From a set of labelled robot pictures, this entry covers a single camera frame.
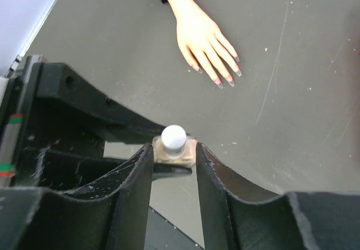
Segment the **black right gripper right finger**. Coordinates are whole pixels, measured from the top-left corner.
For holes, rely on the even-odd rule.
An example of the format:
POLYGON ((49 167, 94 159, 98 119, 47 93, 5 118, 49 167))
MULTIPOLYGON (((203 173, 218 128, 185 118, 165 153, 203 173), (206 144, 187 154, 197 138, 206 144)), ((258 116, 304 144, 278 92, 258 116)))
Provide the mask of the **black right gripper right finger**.
POLYGON ((357 192, 266 190, 196 146, 206 249, 358 249, 357 192))

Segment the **white nail polish cap brush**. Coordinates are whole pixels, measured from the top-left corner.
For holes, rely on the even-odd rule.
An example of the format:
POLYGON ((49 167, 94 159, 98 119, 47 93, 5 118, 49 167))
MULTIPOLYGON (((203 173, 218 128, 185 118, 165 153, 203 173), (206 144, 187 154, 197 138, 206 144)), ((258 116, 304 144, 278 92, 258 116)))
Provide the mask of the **white nail polish cap brush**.
POLYGON ((161 133, 164 152, 171 157, 178 157, 182 154, 186 140, 187 134, 179 125, 167 126, 161 133))

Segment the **beige nail polish bottle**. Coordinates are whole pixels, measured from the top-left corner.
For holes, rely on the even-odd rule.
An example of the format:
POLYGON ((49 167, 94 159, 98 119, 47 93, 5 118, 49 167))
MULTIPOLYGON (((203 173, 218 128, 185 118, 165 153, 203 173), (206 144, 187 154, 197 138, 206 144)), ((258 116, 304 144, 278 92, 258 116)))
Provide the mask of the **beige nail polish bottle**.
POLYGON ((196 163, 196 145, 196 139, 187 137, 179 152, 171 152, 170 149, 165 149, 160 137, 155 137, 152 141, 154 162, 191 168, 196 163))

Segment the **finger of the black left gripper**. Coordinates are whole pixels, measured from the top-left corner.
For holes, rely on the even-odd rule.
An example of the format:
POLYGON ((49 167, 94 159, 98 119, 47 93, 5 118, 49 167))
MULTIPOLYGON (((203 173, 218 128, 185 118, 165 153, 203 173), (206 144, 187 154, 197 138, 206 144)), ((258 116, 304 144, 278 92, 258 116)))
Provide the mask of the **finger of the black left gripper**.
POLYGON ((16 185, 66 191, 82 187, 130 160, 85 157, 50 148, 25 149, 16 173, 16 185))
POLYGON ((108 142, 151 143, 165 126, 114 101, 65 63, 45 63, 37 98, 108 142))

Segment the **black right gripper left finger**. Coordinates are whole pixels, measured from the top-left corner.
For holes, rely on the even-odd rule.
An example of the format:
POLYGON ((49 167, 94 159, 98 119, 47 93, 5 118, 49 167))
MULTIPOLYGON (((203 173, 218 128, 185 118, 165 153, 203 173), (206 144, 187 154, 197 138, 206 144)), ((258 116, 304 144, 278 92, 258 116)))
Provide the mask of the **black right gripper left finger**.
POLYGON ((143 249, 153 148, 74 190, 1 189, 2 249, 143 249))

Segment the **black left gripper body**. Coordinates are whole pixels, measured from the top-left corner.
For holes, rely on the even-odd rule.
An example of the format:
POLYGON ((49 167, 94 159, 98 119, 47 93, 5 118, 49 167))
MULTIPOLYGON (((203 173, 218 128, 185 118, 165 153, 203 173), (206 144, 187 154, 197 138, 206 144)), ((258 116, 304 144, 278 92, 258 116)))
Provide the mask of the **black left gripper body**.
POLYGON ((23 103, 28 90, 33 66, 45 61, 42 55, 26 58, 22 69, 7 74, 8 84, 1 103, 1 187, 9 187, 16 174, 14 154, 24 118, 23 103))

